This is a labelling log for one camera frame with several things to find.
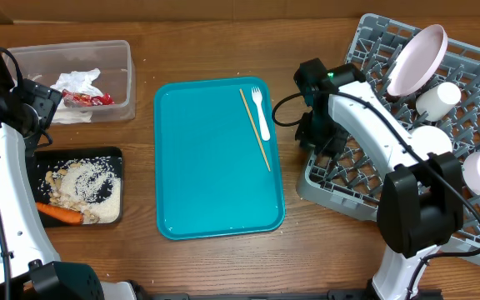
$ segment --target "red wrapper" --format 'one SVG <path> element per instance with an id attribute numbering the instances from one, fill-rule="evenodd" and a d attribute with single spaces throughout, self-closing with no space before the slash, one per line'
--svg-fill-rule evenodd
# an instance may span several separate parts
<path id="1" fill-rule="evenodd" d="M 90 95 L 87 94 L 69 92 L 68 90 L 62 91 L 62 100 L 64 101 L 64 105 L 69 108 L 88 108 L 92 106 L 114 104 L 113 99 L 107 93 L 103 96 L 90 97 Z"/>

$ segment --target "wooden table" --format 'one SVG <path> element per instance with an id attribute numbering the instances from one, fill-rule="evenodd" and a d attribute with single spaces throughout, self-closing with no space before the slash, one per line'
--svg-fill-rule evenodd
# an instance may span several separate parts
<path id="1" fill-rule="evenodd" d="M 441 23 L 449 37 L 480 47 L 480 18 L 402 18 L 417 27 Z M 274 231 L 172 242 L 157 230 L 153 97 L 165 83 L 259 76 L 272 103 L 295 93 L 299 63 L 337 66 L 358 19 L 260 22 L 132 22 L 0 26 L 0 46 L 127 40 L 137 69 L 137 116 L 129 122 L 54 126 L 54 148 L 113 145 L 125 157 L 124 215 L 114 227 L 48 229 L 64 261 L 87 263 L 104 281 L 134 279 L 150 293 L 297 293 L 362 288 L 378 270 L 385 243 L 374 223 L 301 200 L 295 185 L 306 161 L 295 128 L 277 128 L 287 216 Z M 307 111 L 302 100 L 279 113 Z M 480 267 L 458 258 L 432 263 L 422 288 L 447 299 L 480 299 Z"/>

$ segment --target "carrot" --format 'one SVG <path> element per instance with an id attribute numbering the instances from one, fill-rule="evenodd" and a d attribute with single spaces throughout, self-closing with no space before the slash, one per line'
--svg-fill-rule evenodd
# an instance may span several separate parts
<path id="1" fill-rule="evenodd" d="M 56 218 L 57 220 L 70 225 L 81 225 L 84 221 L 82 213 L 74 212 L 73 210 L 63 207 L 55 207 L 53 205 L 37 202 L 37 209 L 39 212 L 45 213 L 50 217 Z"/>

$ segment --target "gray dish rack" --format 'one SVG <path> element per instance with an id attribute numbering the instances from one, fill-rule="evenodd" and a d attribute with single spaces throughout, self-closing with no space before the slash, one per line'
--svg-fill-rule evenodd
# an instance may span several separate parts
<path id="1" fill-rule="evenodd" d="M 386 93 L 388 75 L 402 48 L 421 29 L 375 14 L 362 16 L 345 63 L 354 63 L 365 74 L 382 105 L 407 129 L 421 125 L 441 128 L 451 138 L 453 153 L 463 162 L 480 150 L 480 48 L 449 39 L 447 54 L 429 82 L 406 97 Z M 414 103 L 422 93 L 442 82 L 462 89 L 461 102 L 441 121 L 429 122 L 419 116 Z M 297 183 L 303 199 L 358 220 L 375 221 L 383 179 L 371 160 L 354 142 L 347 142 L 344 154 L 329 160 L 313 153 Z M 480 212 L 480 196 L 465 188 L 470 203 Z M 463 229 L 453 235 L 443 251 L 465 252 L 479 247 L 477 221 L 465 208 Z M 480 256 L 464 258 L 480 265 Z"/>

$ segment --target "wooden chopstick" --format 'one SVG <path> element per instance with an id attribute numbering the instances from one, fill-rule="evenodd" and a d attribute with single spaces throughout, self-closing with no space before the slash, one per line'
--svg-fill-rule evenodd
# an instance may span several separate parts
<path id="1" fill-rule="evenodd" d="M 258 136 L 257 127 L 255 126 L 255 122 L 253 121 L 253 117 L 251 116 L 251 111 L 249 110 L 248 102 L 246 102 L 246 97 L 243 95 L 243 90 L 241 88 L 240 88 L 240 94 L 242 95 L 243 105 L 245 105 L 245 107 L 246 107 L 247 115 L 249 116 L 249 119 L 251 120 L 251 125 L 253 126 L 253 131 L 255 132 L 255 135 L 257 136 L 258 146 L 260 147 L 260 151 L 262 152 L 262 155 L 264 156 L 264 161 L 266 162 L 267 170 L 269 172 L 271 172 L 272 170 L 270 169 L 270 164 L 268 162 L 268 158 L 266 157 L 266 152 L 264 152 L 263 143 L 260 141 L 260 137 Z"/>

